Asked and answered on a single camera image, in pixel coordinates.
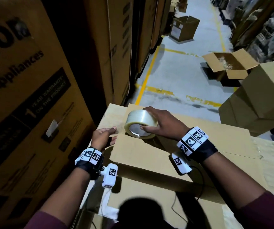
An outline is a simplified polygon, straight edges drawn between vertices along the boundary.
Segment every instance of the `person's right hand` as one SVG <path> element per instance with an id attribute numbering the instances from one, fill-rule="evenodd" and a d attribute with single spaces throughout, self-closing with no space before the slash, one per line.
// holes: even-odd
<path id="1" fill-rule="evenodd" d="M 146 132 L 180 141 L 189 130 L 184 123 L 176 119 L 169 111 L 159 110 L 151 106 L 144 108 L 144 110 L 147 110 L 158 121 L 157 127 L 141 126 Z"/>

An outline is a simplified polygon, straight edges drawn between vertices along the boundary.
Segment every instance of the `forearm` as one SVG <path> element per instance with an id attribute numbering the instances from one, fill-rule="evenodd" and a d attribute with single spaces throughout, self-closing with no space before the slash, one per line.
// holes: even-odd
<path id="1" fill-rule="evenodd" d="M 81 204 L 89 180 L 90 176 L 85 170 L 75 168 L 43 204 L 40 211 L 58 218 L 69 226 Z"/>
<path id="2" fill-rule="evenodd" d="M 219 152 L 208 157 L 202 165 L 218 181 L 237 209 L 248 205 L 266 191 Z"/>

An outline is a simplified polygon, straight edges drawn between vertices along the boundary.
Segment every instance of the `hand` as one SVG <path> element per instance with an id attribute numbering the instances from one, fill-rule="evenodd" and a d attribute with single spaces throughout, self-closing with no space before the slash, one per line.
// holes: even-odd
<path id="1" fill-rule="evenodd" d="M 117 127 L 112 128 L 102 128 L 93 132 L 91 138 L 91 146 L 100 152 L 102 152 L 107 146 L 109 136 L 116 133 Z M 114 136 L 110 142 L 110 145 L 113 145 L 116 142 L 117 137 Z"/>
<path id="2" fill-rule="evenodd" d="M 169 111 L 159 110 L 151 106 L 144 108 L 144 110 L 147 110 L 158 121 L 157 127 L 141 126 L 146 132 L 180 141 L 189 130 L 184 123 L 176 119 Z"/>

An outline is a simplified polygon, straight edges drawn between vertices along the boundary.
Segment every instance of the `person's left hand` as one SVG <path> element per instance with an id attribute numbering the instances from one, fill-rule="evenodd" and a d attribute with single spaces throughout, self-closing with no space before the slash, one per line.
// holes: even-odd
<path id="1" fill-rule="evenodd" d="M 117 127 L 112 128 L 102 128 L 93 132 L 91 138 L 91 146 L 99 151 L 103 151 L 107 146 L 109 136 L 116 133 Z M 117 137 L 112 137 L 110 145 L 113 145 L 116 142 Z"/>

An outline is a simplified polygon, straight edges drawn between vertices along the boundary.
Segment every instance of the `warehouse aisle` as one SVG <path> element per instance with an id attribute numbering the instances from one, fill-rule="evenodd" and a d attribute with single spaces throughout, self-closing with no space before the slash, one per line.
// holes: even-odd
<path id="1" fill-rule="evenodd" d="M 188 0 L 187 12 L 177 12 L 177 16 L 185 15 L 200 19 L 194 39 L 179 43 L 165 36 L 150 55 L 129 103 L 219 122 L 218 107 L 234 88 L 208 79 L 202 56 L 229 51 L 231 30 L 223 25 L 210 0 Z"/>

